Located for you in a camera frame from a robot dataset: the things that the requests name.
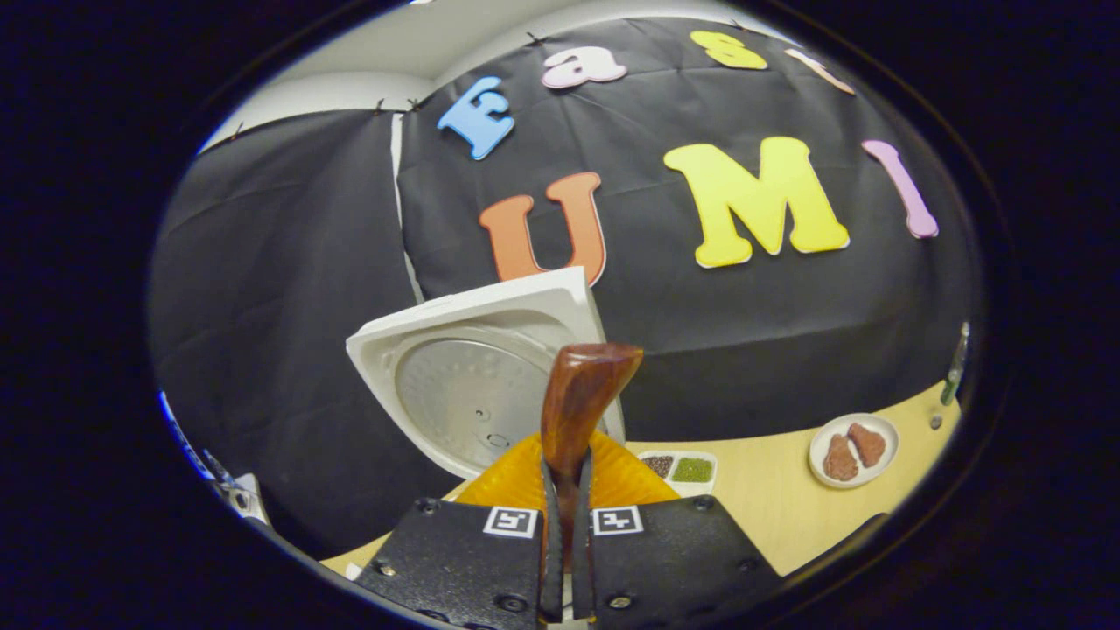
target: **wooden table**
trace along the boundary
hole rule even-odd
[[[955,400],[941,405],[942,383],[886,409],[875,411],[898,429],[895,461],[871,482],[850,490],[822,484],[809,469],[809,443],[816,428],[715,442],[628,442],[635,455],[644,451],[700,451],[718,460],[712,494],[727,508],[750,541],[778,575],[788,575],[837,543],[867,519],[890,512],[933,467],[961,416]],[[942,416],[939,429],[930,426]],[[454,500],[463,482],[445,499]],[[323,560],[343,575],[349,564],[364,567],[389,538]]]

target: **black fabric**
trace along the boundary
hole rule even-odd
[[[698,29],[739,39],[768,68],[720,65],[689,38]],[[544,59],[575,46],[612,50],[628,74],[562,91],[542,85]],[[599,314],[608,339],[646,350],[622,396],[628,438],[796,430],[934,385],[977,307],[965,209],[943,165],[889,105],[806,52],[858,95],[837,90],[783,53],[791,47],[703,20],[615,20],[525,46],[437,91],[404,119],[398,177],[405,249],[426,297],[498,281],[478,215],[513,195],[534,198],[528,222],[541,267],[566,265],[564,216],[544,189],[590,170],[603,179],[595,200],[607,249],[592,289]],[[466,140],[437,121],[488,75],[502,78],[496,91],[515,127],[476,161]],[[748,262],[701,268],[696,204],[664,154],[709,142],[757,175],[759,145],[773,136],[809,146],[851,244],[803,254],[786,242],[772,257],[755,241]],[[860,146],[868,139],[898,148],[940,224],[935,239],[911,237],[898,193]],[[792,224],[787,215],[786,241]]]
[[[416,450],[344,342],[416,304],[390,115],[319,113],[198,157],[153,253],[150,343],[187,438],[253,472],[277,530],[327,557],[456,480]]]

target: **small white tray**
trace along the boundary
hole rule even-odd
[[[881,435],[886,442],[886,451],[883,452],[883,457],[879,457],[877,464],[869,469],[864,467],[864,463],[859,461],[859,453],[856,452],[856,445],[848,439],[848,448],[851,451],[851,456],[856,457],[856,465],[859,466],[859,472],[848,481],[832,479],[824,474],[824,456],[829,453],[829,442],[836,434],[843,435],[847,438],[848,428],[856,423],[864,425],[864,428]],[[887,470],[887,466],[894,461],[895,455],[898,454],[898,430],[895,429],[895,425],[890,424],[890,420],[870,414],[848,414],[824,425],[813,436],[813,441],[809,444],[809,467],[813,470],[816,479],[825,485],[831,485],[832,488],[856,488],[864,485]]]
[[[711,494],[711,489],[716,487],[716,473],[719,472],[715,455],[711,453],[700,453],[698,451],[645,451],[638,455],[637,458],[644,460],[646,457],[662,456],[673,457],[673,463],[669,467],[669,474],[665,475],[663,481],[668,483],[669,487],[672,488],[682,498]],[[676,465],[683,457],[711,462],[711,479],[704,483],[698,483],[694,481],[673,481],[673,473],[676,472]]]

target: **brown handle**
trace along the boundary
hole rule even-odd
[[[567,345],[552,363],[541,411],[541,446],[557,489],[564,567],[571,562],[579,471],[603,413],[642,363],[642,349],[623,343]]]

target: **foam letter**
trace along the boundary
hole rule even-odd
[[[610,50],[598,46],[569,48],[557,53],[545,59],[544,67],[552,70],[544,73],[541,83],[553,90],[573,87],[587,81],[604,83],[626,75],[626,66],[615,63]]]
[[[801,252],[848,247],[848,230],[809,164],[809,147],[796,138],[773,137],[762,142],[756,179],[712,145],[688,145],[665,154],[665,166],[689,182],[700,214],[703,244],[697,248],[701,267],[725,267],[750,259],[750,242],[736,232],[731,213],[771,256],[782,250],[785,209],[793,214],[790,243]]]
[[[831,83],[832,86],[836,87],[837,90],[840,90],[841,92],[847,92],[852,96],[856,95],[856,91],[852,90],[850,85],[832,76],[832,73],[824,70],[824,66],[821,64],[821,62],[808,57],[801,50],[794,50],[793,48],[786,48],[785,54],[809,66],[809,70],[815,72],[818,76]]]
[[[898,191],[898,196],[903,198],[903,205],[906,207],[906,229],[909,230],[911,234],[915,239],[936,237],[939,232],[937,220],[930,214],[930,209],[925,207],[925,202],[922,201],[922,195],[917,192],[914,179],[911,179],[903,161],[898,159],[898,149],[883,140],[865,140],[861,146],[871,157],[879,160],[883,168],[887,170],[887,175],[890,176],[890,180],[894,182],[895,189]]]
[[[498,120],[489,115],[510,109],[510,101],[505,96],[489,91],[501,83],[502,80],[496,76],[479,78],[436,124],[439,129],[450,127],[466,138],[470,142],[470,157],[475,159],[486,157],[513,129],[512,117]],[[475,99],[478,99],[477,106],[472,104]]]
[[[567,267],[582,266],[588,286],[598,281],[607,265],[607,247],[603,242],[594,195],[600,183],[598,174],[577,173],[557,179],[544,192],[550,200],[560,203],[568,221],[572,252]],[[489,231],[494,265],[503,282],[545,271],[536,263],[529,237],[525,217],[532,209],[533,197],[517,195],[497,202],[478,216],[478,223]]]
[[[738,39],[722,33],[693,30],[689,34],[693,41],[708,52],[708,56],[728,67],[764,70],[766,59],[748,50]]]

